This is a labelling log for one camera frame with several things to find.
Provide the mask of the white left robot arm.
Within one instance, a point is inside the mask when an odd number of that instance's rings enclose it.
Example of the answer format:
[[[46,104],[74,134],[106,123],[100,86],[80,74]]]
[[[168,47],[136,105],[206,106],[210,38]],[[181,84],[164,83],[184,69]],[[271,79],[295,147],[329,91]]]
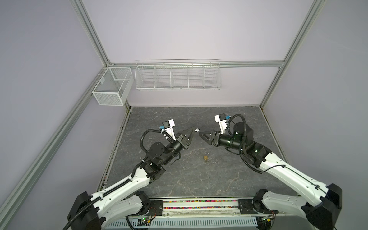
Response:
[[[144,147],[144,138],[150,132],[165,135],[168,145],[153,143],[149,149]],[[140,138],[140,147],[146,156],[132,173],[112,186],[88,194],[77,196],[67,216],[65,230],[101,230],[109,223],[133,214],[149,211],[150,199],[141,190],[158,180],[165,172],[164,166],[170,161],[180,159],[180,152],[188,149],[192,142],[195,127],[183,130],[172,137],[165,130],[147,129]]]

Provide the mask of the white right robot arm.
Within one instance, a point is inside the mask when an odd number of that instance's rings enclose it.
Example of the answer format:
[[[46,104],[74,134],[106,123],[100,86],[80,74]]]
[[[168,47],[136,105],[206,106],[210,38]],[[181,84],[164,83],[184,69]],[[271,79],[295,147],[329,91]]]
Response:
[[[253,130],[242,122],[233,133],[200,132],[209,145],[237,150],[241,160],[258,174],[268,173],[294,190],[297,195],[282,195],[260,189],[252,200],[258,213],[279,211],[306,219],[318,230],[333,230],[342,210],[342,189],[336,184],[326,185],[286,163],[269,148],[254,141]]]

